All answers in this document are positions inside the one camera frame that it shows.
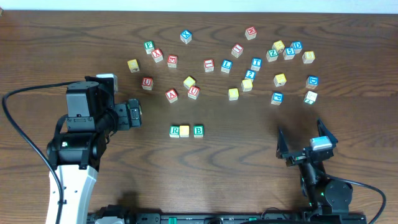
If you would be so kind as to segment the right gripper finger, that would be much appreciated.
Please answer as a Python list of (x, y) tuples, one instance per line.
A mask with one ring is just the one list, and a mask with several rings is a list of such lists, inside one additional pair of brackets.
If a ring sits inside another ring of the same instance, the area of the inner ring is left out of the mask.
[(318, 118), (317, 119), (317, 127), (318, 127), (318, 134), (320, 137), (326, 136), (331, 141), (332, 145), (336, 145), (338, 143), (337, 138), (326, 128), (323, 121)]
[(278, 129), (278, 138), (277, 138), (277, 149), (276, 149), (276, 157), (279, 159), (287, 159), (289, 156), (289, 148), (287, 147), (287, 143), (285, 141), (284, 134), (282, 130)]

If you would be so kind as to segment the green R block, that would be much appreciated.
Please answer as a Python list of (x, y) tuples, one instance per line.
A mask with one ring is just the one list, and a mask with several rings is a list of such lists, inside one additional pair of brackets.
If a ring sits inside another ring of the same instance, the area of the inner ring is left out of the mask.
[(180, 137), (180, 126), (171, 126), (169, 129), (169, 136), (171, 138), (179, 138)]

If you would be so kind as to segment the green B block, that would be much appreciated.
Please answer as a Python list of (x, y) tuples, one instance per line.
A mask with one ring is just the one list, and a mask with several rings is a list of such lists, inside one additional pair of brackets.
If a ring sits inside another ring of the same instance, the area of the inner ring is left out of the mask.
[(204, 126), (203, 125), (195, 125), (193, 127), (193, 135), (195, 138), (202, 138), (204, 136)]

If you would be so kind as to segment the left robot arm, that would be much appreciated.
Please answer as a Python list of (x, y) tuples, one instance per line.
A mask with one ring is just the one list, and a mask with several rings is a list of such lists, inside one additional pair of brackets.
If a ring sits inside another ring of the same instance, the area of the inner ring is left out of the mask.
[(115, 103), (118, 78), (112, 73), (85, 77), (67, 86), (68, 113), (56, 125), (47, 155), (49, 175), (47, 223), (86, 223), (90, 198), (109, 137), (142, 124), (137, 99)]

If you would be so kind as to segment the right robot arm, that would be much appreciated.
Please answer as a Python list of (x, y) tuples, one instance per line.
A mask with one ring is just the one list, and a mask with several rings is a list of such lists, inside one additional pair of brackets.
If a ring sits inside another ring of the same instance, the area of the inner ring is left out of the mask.
[(353, 188), (342, 180), (326, 176), (323, 161), (334, 156), (337, 138), (317, 121), (318, 137), (310, 139), (310, 145), (301, 151), (290, 152), (284, 134), (278, 130), (276, 157), (284, 159), (286, 166), (298, 166), (302, 191), (309, 200), (310, 208), (303, 212), (305, 221), (322, 217), (342, 219), (349, 213)]

